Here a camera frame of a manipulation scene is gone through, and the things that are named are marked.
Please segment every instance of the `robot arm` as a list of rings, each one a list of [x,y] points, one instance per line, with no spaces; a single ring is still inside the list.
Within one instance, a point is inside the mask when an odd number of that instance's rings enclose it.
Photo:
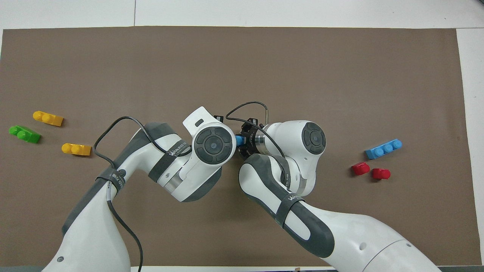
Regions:
[[[164,150],[138,130],[113,161],[115,169],[103,171],[92,188],[68,216],[59,250],[44,272],[128,272],[126,246],[113,221],[106,200],[123,188],[133,172],[141,169],[180,202],[204,196],[218,181],[221,166],[235,152],[233,132],[200,107],[183,122],[193,137],[193,152],[166,123],[148,123],[146,131]]]
[[[239,182],[245,194],[292,238],[341,272],[439,271],[414,245],[384,223],[370,216],[330,212],[307,204],[301,196],[314,187],[316,163],[326,143],[324,134],[308,121],[275,123],[264,129],[271,131],[276,124],[278,129],[269,134],[286,157],[277,156],[279,152],[273,144],[261,139],[261,135],[253,133],[251,139],[246,134],[245,144],[253,146],[242,150],[252,150],[252,154],[240,169]],[[297,178],[307,182],[297,182]],[[294,187],[297,191],[292,189],[293,181],[298,184]]]

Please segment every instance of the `blue block in gripper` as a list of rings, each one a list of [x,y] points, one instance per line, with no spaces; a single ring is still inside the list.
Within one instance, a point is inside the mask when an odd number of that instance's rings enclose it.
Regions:
[[[245,142],[245,139],[243,136],[235,135],[235,139],[237,141],[237,146],[241,146]]]
[[[402,142],[399,139],[391,140],[387,143],[374,147],[372,149],[365,150],[368,159],[374,160],[385,154],[393,152],[402,147]]]

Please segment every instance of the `black strap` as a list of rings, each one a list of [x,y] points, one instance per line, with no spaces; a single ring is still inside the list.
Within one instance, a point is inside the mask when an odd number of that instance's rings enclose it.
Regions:
[[[287,160],[281,156],[272,156],[281,168],[281,179],[280,182],[289,190],[291,186],[291,172],[289,170],[289,163]]]
[[[287,214],[291,210],[292,205],[298,201],[304,201],[304,199],[297,194],[289,193],[287,194],[282,200],[281,205],[277,208],[277,213],[275,215],[275,221],[279,224],[279,226],[283,226],[284,221],[286,220]]]
[[[113,168],[106,168],[99,176],[96,178],[101,178],[106,181],[110,181],[114,187],[116,187],[116,194],[124,187],[126,184],[126,181],[124,180],[124,175],[126,175],[126,171],[121,169],[120,171],[117,171],[116,169]]]
[[[161,159],[151,169],[148,177],[154,182],[157,182],[161,175],[170,167],[178,155],[186,149],[188,144],[184,140],[178,141],[161,157]]]

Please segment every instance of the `toy brick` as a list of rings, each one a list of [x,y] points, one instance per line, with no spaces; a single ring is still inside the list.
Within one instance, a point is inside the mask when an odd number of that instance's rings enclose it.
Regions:
[[[370,172],[370,166],[366,163],[357,163],[351,167],[355,175],[360,176],[362,174]]]
[[[385,154],[393,152],[402,147],[402,142],[399,139],[391,140],[375,148],[365,150],[368,159],[374,160]]]
[[[381,179],[387,180],[391,175],[388,169],[382,169],[382,168],[373,169],[371,174],[372,174],[372,177],[377,180],[381,180]]]
[[[61,126],[63,117],[53,115],[50,113],[45,113],[43,111],[36,111],[33,113],[32,117],[37,121],[44,122],[46,124],[51,124],[54,126]]]
[[[8,133],[29,143],[37,143],[40,139],[40,134],[24,126],[13,126],[8,130]]]
[[[62,152],[72,155],[89,156],[91,154],[91,147],[86,145],[65,143],[62,145]]]

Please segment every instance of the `brown mat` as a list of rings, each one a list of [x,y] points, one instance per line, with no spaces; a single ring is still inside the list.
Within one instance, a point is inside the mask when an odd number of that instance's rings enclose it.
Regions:
[[[326,133],[309,204],[371,215],[437,265],[481,264],[455,30],[130,27],[5,30],[1,51],[0,265],[45,265],[61,226],[107,163],[64,154],[92,144],[117,117],[183,119],[199,106],[224,115],[259,100],[270,121],[311,120]],[[62,127],[32,118],[65,117]],[[248,106],[235,116],[262,120]],[[234,131],[240,124],[226,122]],[[40,144],[7,133],[24,125]],[[121,123],[101,152],[115,157],[136,130]],[[363,151],[388,181],[353,177]],[[239,188],[234,156],[204,198],[179,203],[136,173],[114,205],[139,236],[146,265],[324,266]],[[131,262],[132,238],[122,229]]]

